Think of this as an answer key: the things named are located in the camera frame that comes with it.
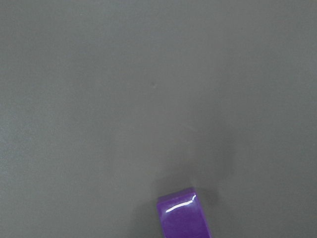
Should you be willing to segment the purple wedge block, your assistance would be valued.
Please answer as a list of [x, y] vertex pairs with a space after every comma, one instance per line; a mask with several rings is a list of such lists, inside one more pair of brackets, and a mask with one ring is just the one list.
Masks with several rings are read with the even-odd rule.
[[192, 187], [159, 197], [157, 211], [165, 238], [212, 237], [198, 194]]

